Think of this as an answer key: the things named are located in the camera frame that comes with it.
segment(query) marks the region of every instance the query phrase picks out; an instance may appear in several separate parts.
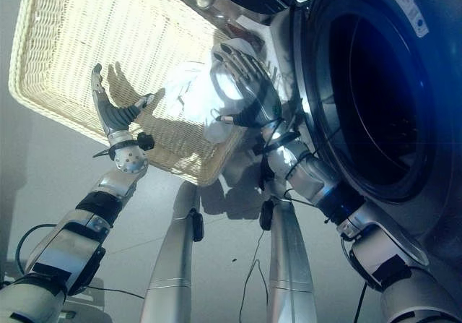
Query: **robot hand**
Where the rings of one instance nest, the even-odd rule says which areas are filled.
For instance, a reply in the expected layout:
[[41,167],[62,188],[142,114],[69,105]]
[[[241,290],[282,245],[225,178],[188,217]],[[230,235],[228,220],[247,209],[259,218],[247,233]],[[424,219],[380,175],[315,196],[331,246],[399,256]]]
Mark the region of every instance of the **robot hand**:
[[281,101],[265,69],[252,56],[222,43],[214,52],[229,71],[248,106],[240,113],[219,116],[218,121],[262,128],[281,118]]
[[109,137],[115,132],[128,130],[128,126],[141,113],[141,110],[154,100],[154,95],[146,94],[128,108],[117,108],[110,103],[108,95],[101,85],[103,80],[100,75],[101,69],[101,64],[98,63],[92,70],[92,93],[104,132]]
[[123,173],[140,173],[147,168],[147,159],[144,151],[154,147],[152,135],[139,133],[133,139],[128,126],[141,113],[149,103],[154,100],[153,94],[141,97],[128,108],[117,108],[109,101],[104,87],[101,85],[101,64],[96,64],[92,70],[92,94],[95,108],[100,118],[103,130],[108,137],[110,148],[94,155],[109,155],[115,161],[117,169]]

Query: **sticker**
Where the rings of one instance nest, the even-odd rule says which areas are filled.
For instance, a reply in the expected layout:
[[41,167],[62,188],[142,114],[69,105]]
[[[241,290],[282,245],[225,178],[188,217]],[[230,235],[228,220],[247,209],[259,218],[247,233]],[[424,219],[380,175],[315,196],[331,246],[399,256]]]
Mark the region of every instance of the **sticker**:
[[411,23],[412,27],[414,28],[414,32],[416,33],[417,37],[423,38],[426,34],[428,34],[429,30],[427,27],[427,23],[425,23],[425,19],[422,16],[422,13],[419,10],[419,7],[416,5],[414,0],[395,0],[399,7],[403,10],[404,14],[406,14],[407,19]]

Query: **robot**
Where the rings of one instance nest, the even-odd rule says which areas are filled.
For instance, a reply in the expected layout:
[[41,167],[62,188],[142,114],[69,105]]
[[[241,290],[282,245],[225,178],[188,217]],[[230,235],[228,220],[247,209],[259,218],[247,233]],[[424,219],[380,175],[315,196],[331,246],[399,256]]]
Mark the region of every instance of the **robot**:
[[[429,271],[419,243],[389,215],[366,200],[340,175],[314,156],[282,118],[274,86],[260,62],[226,44],[214,50],[248,106],[239,114],[219,116],[229,124],[261,129],[266,168],[263,185],[271,198],[263,204],[260,225],[271,231],[267,322],[317,322],[313,281],[295,210],[286,183],[352,242],[351,266],[367,285],[382,293],[384,322],[462,322],[462,313]],[[56,322],[67,296],[82,292],[95,275],[118,213],[147,172],[145,151],[152,137],[133,139],[128,125],[153,100],[145,95],[128,108],[110,104],[101,85],[101,66],[92,71],[92,94],[116,168],[35,247],[25,275],[0,290],[0,322]],[[172,222],[152,273],[141,322],[189,322],[191,250],[204,236],[199,198],[193,185],[182,187]]]

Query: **black cable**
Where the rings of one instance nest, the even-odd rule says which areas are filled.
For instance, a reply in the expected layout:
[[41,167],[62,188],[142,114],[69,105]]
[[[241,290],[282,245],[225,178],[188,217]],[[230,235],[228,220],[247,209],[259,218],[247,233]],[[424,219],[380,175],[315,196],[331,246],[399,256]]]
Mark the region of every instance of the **black cable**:
[[354,267],[354,265],[352,263],[352,260],[351,260],[351,258],[349,257],[349,255],[347,253],[347,248],[345,247],[345,240],[341,236],[340,236],[340,244],[341,244],[341,250],[344,252],[346,260],[348,260],[348,263],[352,266],[353,269],[355,269],[355,267]]
[[45,224],[39,224],[36,225],[35,227],[32,227],[26,233],[21,237],[21,240],[19,240],[19,243],[16,246],[16,254],[14,255],[14,260],[16,261],[16,267],[21,275],[24,275],[24,269],[22,268],[21,265],[21,260],[20,260],[20,254],[21,254],[21,247],[26,238],[33,232],[36,231],[39,228],[44,228],[44,227],[56,227],[56,224],[51,224],[51,223],[45,223]]
[[312,206],[312,207],[316,207],[315,205],[309,203],[309,202],[304,202],[302,200],[299,200],[299,199],[294,199],[292,197],[288,197],[286,194],[289,193],[290,191],[293,191],[294,189],[293,188],[289,188],[288,190],[286,190],[284,192],[284,194],[282,195],[284,197],[284,199],[287,199],[287,200],[290,200],[291,202],[299,202],[300,204],[305,204],[305,205],[308,205],[308,206]]
[[[24,272],[24,269],[22,268],[22,265],[21,265],[21,260],[20,260],[20,254],[21,254],[21,248],[22,248],[22,245],[24,243],[24,241],[26,240],[26,238],[33,232],[33,231],[36,231],[37,229],[39,228],[45,228],[45,227],[56,227],[56,224],[52,224],[52,223],[45,223],[45,224],[39,224],[39,225],[36,225],[35,227],[32,227],[31,229],[29,229],[28,231],[26,231],[26,233],[21,237],[21,240],[19,240],[19,243],[17,244],[16,246],[16,253],[14,255],[14,259],[16,261],[16,266],[17,266],[17,269],[19,271],[19,273],[21,275],[24,275],[25,272]],[[3,285],[8,285],[7,284],[8,281],[4,281],[1,283],[1,286]],[[109,288],[99,288],[99,287],[93,287],[92,285],[88,285],[86,286],[86,288],[92,288],[92,289],[97,289],[97,290],[107,290],[107,291],[110,291],[110,292],[119,292],[119,293],[125,293],[125,294],[128,294],[130,296],[136,296],[137,298],[140,298],[140,299],[144,299],[143,296],[139,296],[138,294],[134,294],[134,293],[130,293],[130,292],[127,292],[126,290],[120,290],[120,289],[109,289]]]
[[86,288],[97,289],[97,290],[106,290],[108,292],[119,292],[119,293],[128,294],[129,296],[136,296],[137,298],[144,299],[143,296],[139,296],[138,294],[131,293],[131,292],[128,292],[126,290],[121,290],[121,289],[99,288],[99,287],[93,287],[92,285],[88,285],[88,286],[86,286]]
[[265,231],[261,231],[261,235],[258,238],[257,247],[255,248],[255,252],[253,253],[252,263],[251,263],[250,269],[248,271],[247,278],[245,279],[245,282],[244,282],[243,299],[240,302],[240,310],[239,310],[239,323],[242,322],[243,307],[244,307],[244,300],[245,300],[245,290],[247,289],[248,280],[250,279],[250,276],[252,275],[252,271],[253,271],[253,268],[255,267],[256,263],[258,263],[258,271],[260,272],[261,278],[263,279],[263,284],[265,285],[266,305],[268,305],[268,287],[266,286],[266,281],[265,281],[265,278],[264,278],[263,273],[262,273],[261,268],[260,268],[260,259],[256,259],[257,251],[258,251],[258,248],[260,247],[260,241],[261,241],[261,238],[263,237],[264,232]]
[[318,151],[323,148],[324,146],[326,146],[331,140],[333,137],[335,137],[335,135],[340,131],[341,127],[337,128],[336,131],[334,131],[331,135],[329,135],[329,137],[326,139],[326,141],[319,145],[319,147],[315,150],[315,152],[312,153],[312,155],[315,155],[316,153],[318,153]]
[[268,147],[268,144],[271,142],[273,139],[273,136],[276,134],[276,130],[279,128],[279,126],[282,124],[283,119],[279,119],[276,126],[273,129],[273,132],[271,133],[271,136],[269,137],[268,141],[266,141],[265,145],[263,146],[263,151]]
[[358,322],[359,313],[361,312],[362,301],[364,300],[364,294],[366,293],[366,289],[367,289],[367,283],[364,282],[364,286],[362,287],[361,296],[359,297],[358,308],[356,309],[356,314],[354,315],[353,323]]

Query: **laundry basket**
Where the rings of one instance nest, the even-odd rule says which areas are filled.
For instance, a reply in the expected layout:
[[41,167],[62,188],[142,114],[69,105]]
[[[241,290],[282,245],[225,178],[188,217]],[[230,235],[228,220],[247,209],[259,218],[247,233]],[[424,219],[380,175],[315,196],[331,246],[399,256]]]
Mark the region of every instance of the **laundry basket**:
[[157,93],[130,127],[154,137],[149,162],[205,186],[219,175],[243,135],[221,144],[204,139],[204,126],[172,116],[161,86],[183,61],[205,61],[227,37],[180,0],[22,0],[9,73],[21,104],[103,144],[90,73],[103,66],[111,101],[128,106]]

